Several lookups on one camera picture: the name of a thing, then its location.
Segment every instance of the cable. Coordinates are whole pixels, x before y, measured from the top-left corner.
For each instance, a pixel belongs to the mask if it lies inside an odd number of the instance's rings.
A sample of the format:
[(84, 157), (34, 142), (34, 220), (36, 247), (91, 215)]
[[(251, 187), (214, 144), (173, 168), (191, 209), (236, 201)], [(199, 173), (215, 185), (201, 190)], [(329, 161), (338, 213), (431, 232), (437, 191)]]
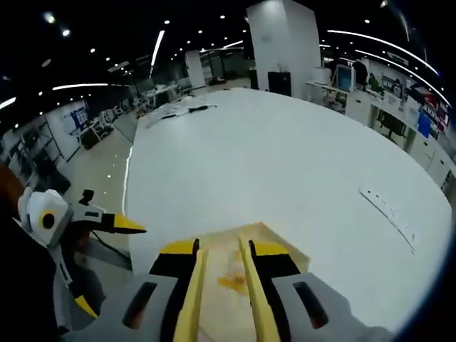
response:
[(121, 251), (119, 251), (118, 249), (112, 247), (110, 244), (107, 244), (106, 242), (104, 242), (99, 236), (97, 233), (95, 233), (93, 230), (91, 230), (92, 234), (95, 235), (95, 237), (97, 238), (97, 240), (106, 248), (110, 249), (111, 251), (121, 255), (122, 257), (126, 258), (128, 261), (130, 261), (130, 258), (128, 256), (126, 256), (124, 253), (122, 253)]

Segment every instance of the power strip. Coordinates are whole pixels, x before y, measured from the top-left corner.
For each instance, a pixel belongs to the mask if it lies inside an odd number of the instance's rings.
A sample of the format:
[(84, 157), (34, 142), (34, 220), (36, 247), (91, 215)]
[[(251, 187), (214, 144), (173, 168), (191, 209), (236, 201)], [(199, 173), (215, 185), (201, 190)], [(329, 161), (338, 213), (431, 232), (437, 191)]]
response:
[(412, 229), (403, 221), (399, 213), (393, 208), (388, 200), (381, 196), (378, 192), (368, 187), (362, 187), (359, 189), (360, 194), (363, 195), (370, 203), (373, 204), (389, 222), (399, 231), (404, 237), (410, 248), (412, 254), (415, 254), (416, 245), (416, 234), (412, 232)]

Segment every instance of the black ceiling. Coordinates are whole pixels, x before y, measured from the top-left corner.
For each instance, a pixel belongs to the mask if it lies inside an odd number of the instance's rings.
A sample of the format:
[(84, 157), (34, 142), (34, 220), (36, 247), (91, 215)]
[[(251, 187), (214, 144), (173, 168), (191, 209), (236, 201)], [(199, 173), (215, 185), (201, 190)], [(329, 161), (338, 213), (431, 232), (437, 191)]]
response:
[[(239, 40), (245, 40), (248, 45), (250, 35), (244, 20), (245, 9), (258, 2), (69, 0), (37, 4), (31, 1), (32, 5), (24, 5), (15, 1), (8, 9), (2, 9), (0, 21), (0, 103), (17, 97), (13, 105), (0, 110), (2, 130), (16, 122), (28, 122), (41, 111), (54, 109), (57, 102), (62, 105), (71, 98), (89, 93), (96, 97), (112, 90), (111, 87), (92, 87), (52, 91), (52, 87), (76, 83), (129, 84), (147, 77), (160, 30), (164, 29), (165, 35), (156, 68), (183, 61), (185, 50), (189, 48), (210, 48), (211, 43), (222, 47)], [(442, 5), (433, 1), (417, 6), (416, 1), (390, 0), (388, 6), (381, 9), (381, 0), (298, 2), (315, 10), (320, 39), (325, 39), (332, 48), (340, 46), (341, 51), (353, 57), (355, 48), (378, 53), (384, 47), (363, 38), (327, 33), (328, 29), (382, 38), (422, 58), (426, 48), (429, 63), (442, 77), (425, 71), (420, 75), (436, 87), (445, 86), (445, 96), (451, 97), (452, 84), (445, 82), (452, 77), (452, 55), (447, 53), (451, 43), (444, 43), (445, 35), (451, 34), (447, 31), (451, 20), (448, 20), (450, 12), (443, 10)], [(43, 14), (47, 11), (55, 17), (54, 24), (44, 21)], [(399, 19), (400, 13), (408, 22), (410, 41)], [(364, 19), (370, 19), (371, 23), (365, 24)], [(170, 20), (170, 24), (165, 25), (165, 20)], [(71, 34), (62, 37), (61, 32), (66, 28)], [(171, 61), (175, 53), (178, 56)], [(51, 63), (43, 68), (42, 63), (49, 58)], [(108, 72), (115, 63), (123, 61), (130, 63), (125, 69), (132, 72), (131, 76), (123, 76), (120, 70)], [(410, 62), (412, 67), (416, 65), (415, 61)], [(43, 91), (42, 96), (38, 96), (40, 91)]]

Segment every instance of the white pillar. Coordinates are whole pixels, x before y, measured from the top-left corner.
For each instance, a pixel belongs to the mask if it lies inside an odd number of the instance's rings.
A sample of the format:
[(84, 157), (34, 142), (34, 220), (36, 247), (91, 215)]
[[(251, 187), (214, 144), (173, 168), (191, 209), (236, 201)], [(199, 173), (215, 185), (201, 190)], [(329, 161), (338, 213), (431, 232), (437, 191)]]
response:
[(185, 54), (185, 64), (187, 65), (188, 77), (192, 84), (192, 88), (206, 86), (199, 54), (200, 52), (198, 50), (188, 51)]
[(269, 71), (291, 74), (291, 94), (307, 98), (312, 69), (321, 66), (314, 11), (292, 0), (266, 0), (247, 9), (258, 86), (269, 89)]

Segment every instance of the white table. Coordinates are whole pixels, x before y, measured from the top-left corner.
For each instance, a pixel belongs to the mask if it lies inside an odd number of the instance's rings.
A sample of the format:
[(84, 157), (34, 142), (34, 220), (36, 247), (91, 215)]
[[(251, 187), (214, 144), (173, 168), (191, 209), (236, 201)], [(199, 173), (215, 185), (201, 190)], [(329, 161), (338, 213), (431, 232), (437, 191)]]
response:
[[(384, 137), (327, 108), (240, 88), (205, 98), (218, 107), (138, 123), (126, 213), (147, 233), (130, 238), (135, 274), (168, 242), (262, 221), (311, 257), (309, 271), (355, 317), (398, 331), (451, 237), (451, 207), (433, 180)], [(415, 255), (359, 194), (364, 185), (395, 203), (418, 236)]]

